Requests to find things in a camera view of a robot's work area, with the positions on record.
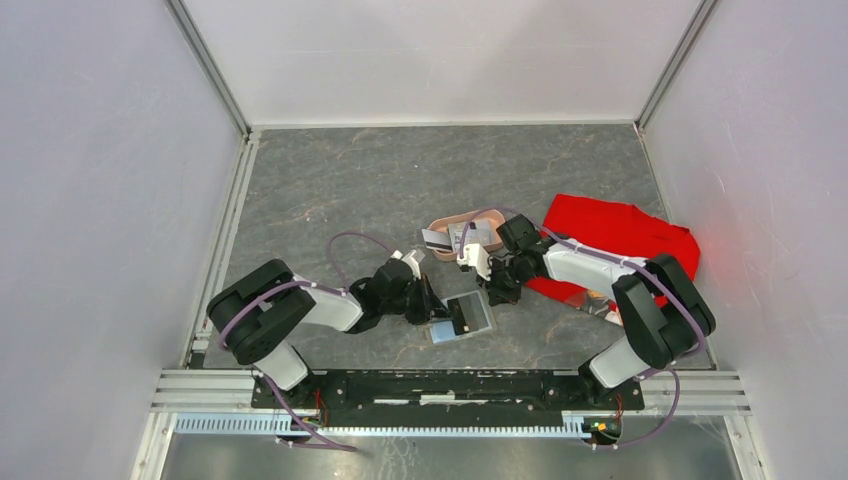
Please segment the grey card holder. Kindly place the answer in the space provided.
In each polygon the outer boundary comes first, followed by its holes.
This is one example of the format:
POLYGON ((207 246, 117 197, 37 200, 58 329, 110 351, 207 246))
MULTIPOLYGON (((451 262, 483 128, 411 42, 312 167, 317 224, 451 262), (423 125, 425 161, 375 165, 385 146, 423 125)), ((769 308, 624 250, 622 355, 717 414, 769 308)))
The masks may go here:
POLYGON ((442 304, 449 316, 435 320, 425 329, 431 344, 465 340, 495 328, 494 314, 482 290, 447 297, 442 304))

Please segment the pink oval tray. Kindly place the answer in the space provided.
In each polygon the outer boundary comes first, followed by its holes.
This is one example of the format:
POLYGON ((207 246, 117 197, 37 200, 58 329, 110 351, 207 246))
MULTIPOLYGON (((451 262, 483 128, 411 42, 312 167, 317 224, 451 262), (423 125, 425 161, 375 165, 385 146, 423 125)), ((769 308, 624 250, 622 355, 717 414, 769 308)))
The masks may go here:
POLYGON ((457 258, 462 229, 471 220, 472 225, 466 234, 466 243, 480 243, 487 252, 492 253, 504 246, 496 229, 504 224, 505 218, 498 210, 490 209, 474 216, 470 211, 434 220, 422 229, 425 246, 442 262, 453 262, 457 258))

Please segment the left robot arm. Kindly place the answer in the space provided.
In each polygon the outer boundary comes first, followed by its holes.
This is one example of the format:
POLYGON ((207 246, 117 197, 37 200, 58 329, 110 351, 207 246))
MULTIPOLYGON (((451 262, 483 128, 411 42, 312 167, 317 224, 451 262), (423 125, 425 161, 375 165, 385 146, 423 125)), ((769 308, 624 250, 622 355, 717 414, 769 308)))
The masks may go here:
POLYGON ((287 341, 296 327, 359 334, 385 316, 401 316, 412 325, 453 318, 418 262, 399 256, 345 289, 307 280, 283 260, 272 259, 214 296, 206 316, 218 332, 219 346, 238 364, 272 380, 278 397, 295 408, 314 394, 310 368, 287 341))

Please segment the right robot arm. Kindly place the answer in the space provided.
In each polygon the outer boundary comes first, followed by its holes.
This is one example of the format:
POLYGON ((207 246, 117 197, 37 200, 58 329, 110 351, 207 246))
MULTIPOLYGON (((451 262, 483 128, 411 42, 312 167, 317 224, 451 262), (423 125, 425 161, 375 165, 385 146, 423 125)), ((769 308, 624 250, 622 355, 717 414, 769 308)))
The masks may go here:
POLYGON ((628 257, 558 236, 517 215, 497 230, 507 254, 473 262, 491 304, 515 303, 531 280, 569 283, 611 300, 622 338, 581 368, 580 400, 602 408, 627 380, 647 378, 696 355, 716 328, 715 317, 682 264, 670 254, 628 257))

